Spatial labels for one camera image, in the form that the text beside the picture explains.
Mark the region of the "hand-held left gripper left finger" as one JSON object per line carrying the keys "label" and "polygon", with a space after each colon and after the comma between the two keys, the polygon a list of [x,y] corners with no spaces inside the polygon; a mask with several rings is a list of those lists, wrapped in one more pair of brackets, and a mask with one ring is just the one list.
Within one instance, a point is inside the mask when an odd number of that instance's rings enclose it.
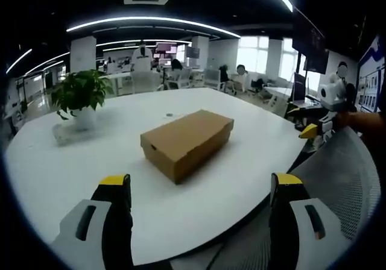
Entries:
{"label": "hand-held left gripper left finger", "polygon": [[130,176],[112,175],[61,220],[51,248],[68,267],[132,267],[132,228]]}

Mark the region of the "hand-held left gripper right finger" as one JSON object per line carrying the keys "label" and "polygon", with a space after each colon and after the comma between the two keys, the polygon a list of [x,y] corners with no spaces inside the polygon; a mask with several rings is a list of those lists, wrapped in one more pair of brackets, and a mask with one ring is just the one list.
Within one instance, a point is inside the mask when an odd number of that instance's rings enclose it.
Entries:
{"label": "hand-held left gripper right finger", "polygon": [[345,252],[341,222],[303,182],[271,175],[270,269],[328,269]]}

